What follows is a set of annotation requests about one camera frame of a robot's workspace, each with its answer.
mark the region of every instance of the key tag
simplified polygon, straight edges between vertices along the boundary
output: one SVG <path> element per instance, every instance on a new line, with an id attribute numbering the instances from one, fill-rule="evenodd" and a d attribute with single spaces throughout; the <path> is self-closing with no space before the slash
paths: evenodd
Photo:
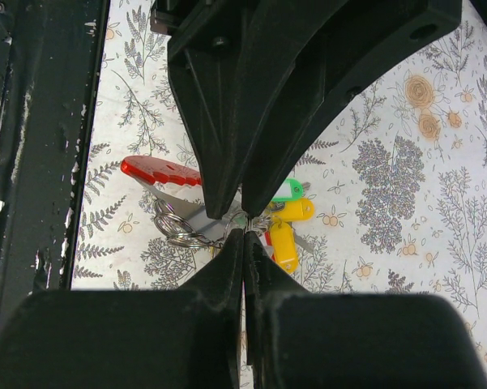
<path id="1" fill-rule="evenodd" d="M 295 201 L 286 201 L 283 207 L 276 207 L 279 211 L 271 210 L 272 219 L 279 218 L 282 221 L 302 221 L 309 220 L 315 213 L 314 204 L 308 199 L 298 199 Z"/>
<path id="2" fill-rule="evenodd" d="M 127 156 L 121 163 L 121 171 L 149 185 L 154 185 L 155 182 L 202 185 L 202 178 L 196 170 L 152 156 Z"/>
<path id="3" fill-rule="evenodd" d="M 293 178 L 287 178 L 281 184 L 276 194 L 272 198 L 273 202 L 280 203 L 283 201 L 295 201 L 302 197 L 302 184 Z"/>
<path id="4" fill-rule="evenodd" d="M 299 266 L 299 257 L 292 227 L 288 223 L 274 223 L 265 237 L 267 244 L 274 248 L 272 259 L 287 273 L 293 273 Z"/>

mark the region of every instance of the floral patterned surface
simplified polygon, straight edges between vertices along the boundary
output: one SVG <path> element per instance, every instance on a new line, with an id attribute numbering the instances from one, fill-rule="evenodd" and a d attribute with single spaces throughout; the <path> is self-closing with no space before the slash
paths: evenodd
<path id="1" fill-rule="evenodd" d="M 152 198 L 119 170 L 144 154 L 196 167 L 146 0 L 112 2 L 74 289 L 171 289 L 210 258 L 169 247 Z M 487 29 L 461 26 L 357 96 L 298 161 L 316 217 L 297 223 L 294 278 L 311 291 L 432 293 L 462 314 L 487 372 Z M 201 201 L 201 191 L 166 186 Z M 250 387 L 250 369 L 241 385 Z"/>

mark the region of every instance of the yellow key tag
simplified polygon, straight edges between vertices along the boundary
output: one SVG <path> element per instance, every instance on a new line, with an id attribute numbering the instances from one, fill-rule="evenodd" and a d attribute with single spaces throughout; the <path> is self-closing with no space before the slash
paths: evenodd
<path id="1" fill-rule="evenodd" d="M 277 212 L 272 212 L 272 216 L 277 216 L 282 221 L 308 220 L 315 213 L 315 206 L 308 199 L 286 201 L 283 204 L 284 207 L 282 209 Z"/>
<path id="2" fill-rule="evenodd" d="M 299 266 L 299 257 L 293 240 L 292 227 L 288 223 L 274 223 L 269 233 L 274 248 L 274 260 L 287 273 L 293 273 Z"/>

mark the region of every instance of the green key tag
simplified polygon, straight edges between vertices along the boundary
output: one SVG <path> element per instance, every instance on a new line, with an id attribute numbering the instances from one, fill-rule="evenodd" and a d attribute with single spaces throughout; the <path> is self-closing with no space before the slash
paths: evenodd
<path id="1" fill-rule="evenodd" d="M 298 180 L 287 178 L 272 198 L 274 202 L 295 201 L 302 197 L 303 189 Z"/>

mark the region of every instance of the black metal frame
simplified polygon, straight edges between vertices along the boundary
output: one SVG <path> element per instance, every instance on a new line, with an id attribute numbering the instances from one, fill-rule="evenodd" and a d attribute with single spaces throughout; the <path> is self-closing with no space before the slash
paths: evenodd
<path id="1" fill-rule="evenodd" d="M 108 10 L 27 0 L 15 13 L 0 114 L 0 332 L 29 294 L 70 287 Z"/>

